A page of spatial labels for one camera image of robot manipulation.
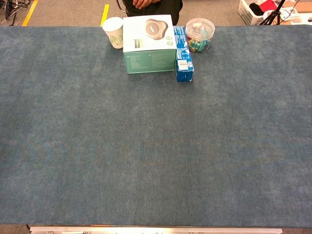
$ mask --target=plastic container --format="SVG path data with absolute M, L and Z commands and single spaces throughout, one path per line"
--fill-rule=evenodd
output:
M 185 32 L 189 49 L 201 53 L 210 47 L 215 25 L 207 19 L 195 18 L 187 22 Z
M 238 13 L 246 25 L 259 25 L 263 21 L 263 16 L 256 16 L 250 9 L 249 5 L 256 3 L 258 0 L 240 0 Z

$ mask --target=gray floor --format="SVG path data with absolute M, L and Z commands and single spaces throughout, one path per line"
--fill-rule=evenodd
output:
M 125 16 L 117 8 L 115 0 L 39 0 L 28 26 L 98 27 L 106 4 L 109 4 L 108 18 Z M 244 25 L 243 20 L 238 15 L 238 5 L 239 0 L 184 0 L 184 8 L 178 24 L 185 25 L 192 18 L 206 18 L 216 26 Z M 22 25 L 26 13 L 20 12 L 18 15 L 19 20 L 21 20 L 20 25 Z M 0 19 L 3 18 L 3 15 L 4 11 L 0 10 Z M 0 225 L 0 234 L 28 233 L 26 225 Z M 312 234 L 312 229 L 283 229 L 283 233 Z

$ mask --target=yellow floor line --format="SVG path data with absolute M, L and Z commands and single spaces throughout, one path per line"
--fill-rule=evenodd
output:
M 27 13 L 27 16 L 26 16 L 26 18 L 25 18 L 25 20 L 23 22 L 23 25 L 22 25 L 23 27 L 27 26 L 28 21 L 29 21 L 31 15 L 33 14 L 34 9 L 35 9 L 35 7 L 37 5 L 37 2 L 38 2 L 38 0 L 34 0 L 33 4 L 31 5 L 31 7 L 29 9 L 29 12 Z
M 100 25 L 101 27 L 104 24 L 104 22 L 106 21 L 108 9 L 109 9 L 109 4 L 105 4 L 103 16 L 102 16 L 102 21 L 101 21 L 101 25 Z

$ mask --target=person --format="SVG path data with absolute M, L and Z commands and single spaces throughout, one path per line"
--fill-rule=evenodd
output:
M 124 0 L 127 16 L 171 15 L 173 25 L 179 21 L 182 0 Z

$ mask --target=white basket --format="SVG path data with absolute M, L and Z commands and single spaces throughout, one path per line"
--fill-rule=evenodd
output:
M 249 5 L 258 0 L 240 0 L 238 13 L 247 25 L 259 25 L 263 21 L 263 16 L 256 16 Z

